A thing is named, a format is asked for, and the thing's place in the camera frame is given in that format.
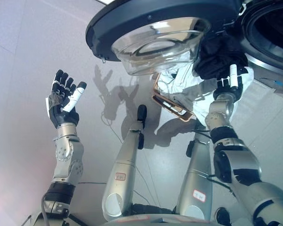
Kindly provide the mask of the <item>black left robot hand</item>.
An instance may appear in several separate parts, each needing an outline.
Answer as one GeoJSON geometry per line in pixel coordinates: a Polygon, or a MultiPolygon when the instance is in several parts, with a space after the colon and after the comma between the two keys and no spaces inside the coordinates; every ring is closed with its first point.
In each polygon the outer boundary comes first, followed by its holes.
{"type": "Polygon", "coordinates": [[[78,124],[79,114],[75,106],[86,87],[87,84],[83,81],[74,84],[74,79],[61,69],[56,72],[51,92],[45,98],[47,115],[55,128],[59,128],[64,123],[78,124]]]}

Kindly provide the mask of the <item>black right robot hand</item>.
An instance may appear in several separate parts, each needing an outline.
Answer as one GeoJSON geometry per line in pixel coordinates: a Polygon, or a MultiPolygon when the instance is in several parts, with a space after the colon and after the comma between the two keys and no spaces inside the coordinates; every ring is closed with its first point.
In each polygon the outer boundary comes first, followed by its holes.
{"type": "Polygon", "coordinates": [[[238,97],[242,93],[242,90],[242,77],[238,75],[238,67],[235,64],[230,65],[228,76],[217,81],[217,89],[215,90],[216,95],[229,93],[238,97]]]}

